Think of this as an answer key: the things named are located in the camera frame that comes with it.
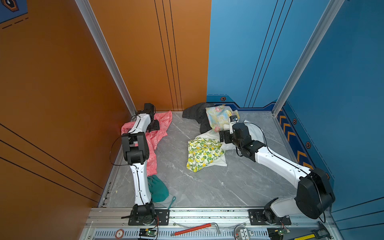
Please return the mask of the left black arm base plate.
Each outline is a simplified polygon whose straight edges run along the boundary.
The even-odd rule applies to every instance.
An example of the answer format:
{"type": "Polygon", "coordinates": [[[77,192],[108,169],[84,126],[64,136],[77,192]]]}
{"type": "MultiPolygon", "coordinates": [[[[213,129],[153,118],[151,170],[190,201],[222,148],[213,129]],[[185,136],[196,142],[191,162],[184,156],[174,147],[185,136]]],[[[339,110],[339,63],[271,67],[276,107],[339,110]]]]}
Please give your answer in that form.
{"type": "Polygon", "coordinates": [[[138,210],[132,210],[129,226],[167,226],[170,220],[170,210],[154,209],[150,213],[139,213],[138,210]]]}

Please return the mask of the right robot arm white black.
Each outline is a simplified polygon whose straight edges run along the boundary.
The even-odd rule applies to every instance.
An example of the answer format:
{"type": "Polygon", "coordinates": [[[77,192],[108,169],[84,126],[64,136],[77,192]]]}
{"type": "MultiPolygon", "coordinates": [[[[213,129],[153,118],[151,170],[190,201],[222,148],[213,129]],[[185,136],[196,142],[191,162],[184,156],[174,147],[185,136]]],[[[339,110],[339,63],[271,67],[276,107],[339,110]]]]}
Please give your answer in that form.
{"type": "Polygon", "coordinates": [[[291,183],[296,195],[274,198],[264,206],[263,220],[274,225],[284,217],[304,214],[317,219],[335,202],[336,196],[329,177],[320,168],[311,169],[277,154],[268,146],[267,138],[258,140],[250,133],[250,123],[231,122],[228,130],[220,131],[220,141],[233,144],[238,156],[268,167],[291,183]]]}

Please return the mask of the pink printed cloth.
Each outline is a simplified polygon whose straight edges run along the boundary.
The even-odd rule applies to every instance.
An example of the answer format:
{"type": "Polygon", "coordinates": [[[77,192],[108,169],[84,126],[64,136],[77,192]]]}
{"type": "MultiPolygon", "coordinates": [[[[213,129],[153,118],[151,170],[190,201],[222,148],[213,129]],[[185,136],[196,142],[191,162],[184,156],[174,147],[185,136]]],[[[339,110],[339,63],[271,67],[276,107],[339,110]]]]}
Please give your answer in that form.
{"type": "Polygon", "coordinates": [[[156,175],[157,172],[157,156],[155,154],[155,150],[158,147],[159,142],[162,138],[166,137],[167,130],[172,123],[173,115],[171,111],[156,113],[155,120],[159,121],[160,129],[157,131],[152,131],[150,133],[146,133],[146,139],[149,147],[149,159],[146,161],[147,163],[147,175],[152,176],[156,175]]]}

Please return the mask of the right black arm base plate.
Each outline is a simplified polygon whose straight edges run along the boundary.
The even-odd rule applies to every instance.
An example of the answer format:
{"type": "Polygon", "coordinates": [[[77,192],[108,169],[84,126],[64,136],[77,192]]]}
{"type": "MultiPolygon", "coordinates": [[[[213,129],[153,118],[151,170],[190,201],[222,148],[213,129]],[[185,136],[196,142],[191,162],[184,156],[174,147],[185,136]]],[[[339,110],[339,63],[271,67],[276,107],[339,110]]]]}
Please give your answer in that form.
{"type": "Polygon", "coordinates": [[[250,209],[248,210],[250,223],[252,226],[277,226],[277,225],[291,225],[291,219],[289,216],[282,218],[277,217],[269,210],[264,209],[250,209]]]}

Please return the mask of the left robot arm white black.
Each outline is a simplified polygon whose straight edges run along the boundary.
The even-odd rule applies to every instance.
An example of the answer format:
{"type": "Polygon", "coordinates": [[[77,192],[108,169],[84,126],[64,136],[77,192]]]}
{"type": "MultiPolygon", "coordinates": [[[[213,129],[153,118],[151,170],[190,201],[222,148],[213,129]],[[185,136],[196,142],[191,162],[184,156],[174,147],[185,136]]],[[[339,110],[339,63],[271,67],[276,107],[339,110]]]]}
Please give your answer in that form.
{"type": "Polygon", "coordinates": [[[130,216],[134,224],[151,225],[156,219],[148,185],[147,161],[150,157],[150,148],[146,133],[158,129],[159,122],[155,120],[155,106],[146,103],[144,109],[137,113],[133,127],[122,134],[123,156],[134,178],[135,204],[130,216]]]}

